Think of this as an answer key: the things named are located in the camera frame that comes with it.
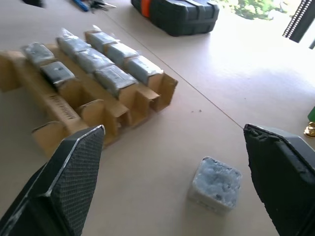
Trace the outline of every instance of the green object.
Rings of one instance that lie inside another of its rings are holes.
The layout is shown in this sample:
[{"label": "green object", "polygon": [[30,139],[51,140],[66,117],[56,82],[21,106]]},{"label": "green object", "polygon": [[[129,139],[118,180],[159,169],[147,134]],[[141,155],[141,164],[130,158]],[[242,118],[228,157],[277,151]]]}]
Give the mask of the green object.
[{"label": "green object", "polygon": [[309,119],[309,121],[315,122],[315,107],[311,110],[307,118]]}]

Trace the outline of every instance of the beige work surface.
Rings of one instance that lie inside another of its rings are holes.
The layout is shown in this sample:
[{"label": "beige work surface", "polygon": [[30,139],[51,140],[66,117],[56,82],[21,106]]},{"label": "beige work surface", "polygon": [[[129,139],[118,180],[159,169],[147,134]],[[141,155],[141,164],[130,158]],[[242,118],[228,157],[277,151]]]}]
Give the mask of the beige work surface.
[{"label": "beige work surface", "polygon": [[[61,27],[83,37],[83,31],[95,24],[179,81],[170,107],[103,151],[83,235],[278,235],[253,187],[241,126],[259,122],[302,135],[307,113],[315,105],[313,74],[303,71],[310,62],[299,61],[301,72],[289,70],[282,77],[273,65],[289,69],[297,65],[290,62],[288,47],[272,46],[270,51],[258,50],[257,60],[264,60],[257,67],[253,55],[262,43],[233,36],[245,33],[234,21],[220,19],[211,37],[174,38],[142,18],[128,0],[112,1],[117,9],[96,14],[83,13],[65,0],[47,2],[48,8],[41,9],[2,1],[0,49],[18,49],[32,41],[51,43]],[[276,60],[279,50],[286,59]],[[311,56],[306,50],[302,55]],[[252,62],[242,63],[242,58]],[[259,68],[269,74],[260,75]],[[0,108],[3,215],[46,161],[30,133],[47,120],[24,88],[0,94]],[[207,155],[243,174],[238,205],[226,217],[187,200],[190,181]]]}]

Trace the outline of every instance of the gold object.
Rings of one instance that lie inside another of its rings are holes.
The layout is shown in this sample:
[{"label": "gold object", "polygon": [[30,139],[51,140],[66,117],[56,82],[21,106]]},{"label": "gold object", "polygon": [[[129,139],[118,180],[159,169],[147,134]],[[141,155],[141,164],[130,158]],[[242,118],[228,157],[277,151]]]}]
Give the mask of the gold object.
[{"label": "gold object", "polygon": [[310,126],[307,126],[304,130],[304,134],[309,138],[315,138],[315,123],[310,122]]}]

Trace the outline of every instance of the green foliage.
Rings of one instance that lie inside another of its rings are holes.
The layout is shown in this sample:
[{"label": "green foliage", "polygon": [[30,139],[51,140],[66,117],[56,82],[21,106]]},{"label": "green foliage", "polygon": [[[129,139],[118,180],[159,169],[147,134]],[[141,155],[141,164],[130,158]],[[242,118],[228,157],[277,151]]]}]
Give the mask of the green foliage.
[{"label": "green foliage", "polygon": [[250,20],[268,20],[268,13],[277,8],[272,0],[222,0],[221,4],[232,13]]}]

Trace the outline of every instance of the plastic wrap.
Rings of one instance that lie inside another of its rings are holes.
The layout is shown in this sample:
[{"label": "plastic wrap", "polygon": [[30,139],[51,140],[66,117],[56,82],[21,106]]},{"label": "plastic wrap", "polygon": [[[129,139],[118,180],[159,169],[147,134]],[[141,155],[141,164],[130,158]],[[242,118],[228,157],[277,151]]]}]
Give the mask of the plastic wrap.
[{"label": "plastic wrap", "polygon": [[131,75],[124,73],[115,65],[97,70],[95,79],[116,98],[121,89],[137,83]]},{"label": "plastic wrap", "polygon": [[85,51],[77,53],[76,55],[78,64],[88,74],[114,64],[110,59],[94,48],[89,48]]},{"label": "plastic wrap", "polygon": [[128,72],[138,81],[148,84],[148,79],[152,75],[162,74],[163,70],[144,56],[131,58],[126,63]]},{"label": "plastic wrap", "polygon": [[45,79],[55,88],[60,87],[67,80],[75,79],[74,74],[60,61],[42,66],[40,69]]},{"label": "plastic wrap", "polygon": [[205,157],[192,181],[189,196],[214,212],[225,214],[236,206],[241,179],[238,170]]},{"label": "plastic wrap", "polygon": [[60,46],[60,49],[72,60],[75,60],[75,53],[87,50],[91,47],[90,44],[71,34],[66,29],[62,29],[62,33],[60,37],[58,37],[57,42]]},{"label": "plastic wrap", "polygon": [[31,63],[37,67],[55,60],[54,54],[49,51],[42,43],[33,42],[22,47],[22,51]]},{"label": "plastic wrap", "polygon": [[101,53],[104,53],[104,45],[118,42],[118,40],[104,32],[91,33],[89,35],[89,39],[89,43],[91,43],[91,45]]},{"label": "plastic wrap", "polygon": [[111,44],[105,54],[117,66],[123,67],[126,58],[136,57],[139,53],[123,43]]}]

